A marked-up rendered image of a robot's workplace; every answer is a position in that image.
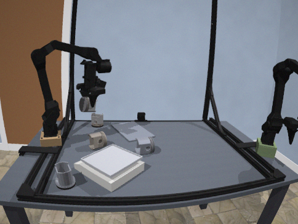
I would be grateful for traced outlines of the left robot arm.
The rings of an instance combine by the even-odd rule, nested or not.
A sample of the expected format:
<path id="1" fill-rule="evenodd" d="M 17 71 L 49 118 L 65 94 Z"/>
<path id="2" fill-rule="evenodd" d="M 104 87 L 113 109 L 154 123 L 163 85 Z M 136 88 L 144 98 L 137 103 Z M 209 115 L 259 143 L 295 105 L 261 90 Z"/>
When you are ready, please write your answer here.
<path id="1" fill-rule="evenodd" d="M 288 68 L 287 68 L 288 67 Z M 262 125 L 264 131 L 261 142 L 264 145 L 273 146 L 275 135 L 278 134 L 283 126 L 281 108 L 283 104 L 285 84 L 289 80 L 293 71 L 298 74 L 298 61 L 287 58 L 285 61 L 277 63 L 273 67 L 273 78 L 275 80 L 275 92 L 273 97 L 272 112 L 268 115 L 266 122 Z"/>

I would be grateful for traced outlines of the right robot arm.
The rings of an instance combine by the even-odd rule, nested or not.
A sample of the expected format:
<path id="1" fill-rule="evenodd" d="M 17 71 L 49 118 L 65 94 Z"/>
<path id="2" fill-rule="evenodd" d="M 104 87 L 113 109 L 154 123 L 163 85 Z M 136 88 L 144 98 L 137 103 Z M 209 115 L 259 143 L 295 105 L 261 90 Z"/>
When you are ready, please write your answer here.
<path id="1" fill-rule="evenodd" d="M 47 47 L 45 47 L 47 46 Z M 43 121 L 44 137 L 57 137 L 57 119 L 60 116 L 60 109 L 58 107 L 58 102 L 53 100 L 50 91 L 50 86 L 46 73 L 46 56 L 49 55 L 53 50 L 63 50 L 64 52 L 77 54 L 85 59 L 90 59 L 91 61 L 83 60 L 80 64 L 84 65 L 84 74 L 96 74 L 98 73 L 110 73 L 112 66 L 110 59 L 102 60 L 98 50 L 95 47 L 79 47 L 72 44 L 67 44 L 57 40 L 53 40 L 46 44 L 41 49 L 35 49 L 31 53 L 31 59 L 37 70 L 39 82 L 42 89 L 42 94 L 44 96 L 44 106 L 45 112 L 41 116 Z M 95 61 L 97 63 L 96 70 Z M 99 62 L 98 62 L 99 61 Z"/>

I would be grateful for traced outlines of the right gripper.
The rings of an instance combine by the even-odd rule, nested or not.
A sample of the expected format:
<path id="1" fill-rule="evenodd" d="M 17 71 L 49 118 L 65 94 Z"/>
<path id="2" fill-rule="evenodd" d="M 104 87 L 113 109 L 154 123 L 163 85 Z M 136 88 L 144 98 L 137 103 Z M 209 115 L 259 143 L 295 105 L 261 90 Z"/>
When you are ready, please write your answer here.
<path id="1" fill-rule="evenodd" d="M 95 87 L 97 77 L 98 76 L 96 76 L 96 74 L 84 74 L 84 76 L 83 76 L 84 83 L 79 83 L 76 85 L 76 89 L 78 89 L 78 90 L 81 89 L 80 93 L 81 93 L 82 97 L 89 97 L 92 108 L 95 105 L 97 97 L 100 94 L 105 94 L 104 87 Z"/>

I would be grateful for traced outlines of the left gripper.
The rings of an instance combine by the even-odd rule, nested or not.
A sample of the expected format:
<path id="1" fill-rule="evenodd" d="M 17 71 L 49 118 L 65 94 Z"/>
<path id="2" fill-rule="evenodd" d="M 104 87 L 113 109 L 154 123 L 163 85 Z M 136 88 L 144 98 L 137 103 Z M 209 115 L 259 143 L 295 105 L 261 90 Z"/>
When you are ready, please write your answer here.
<path id="1" fill-rule="evenodd" d="M 296 120 L 294 118 L 290 118 L 290 117 L 285 117 L 283 119 L 283 124 L 284 124 L 284 126 L 287 127 L 288 137 L 289 137 L 289 144 L 291 145 L 293 140 L 294 140 L 295 133 L 298 131 L 297 130 L 298 120 Z"/>

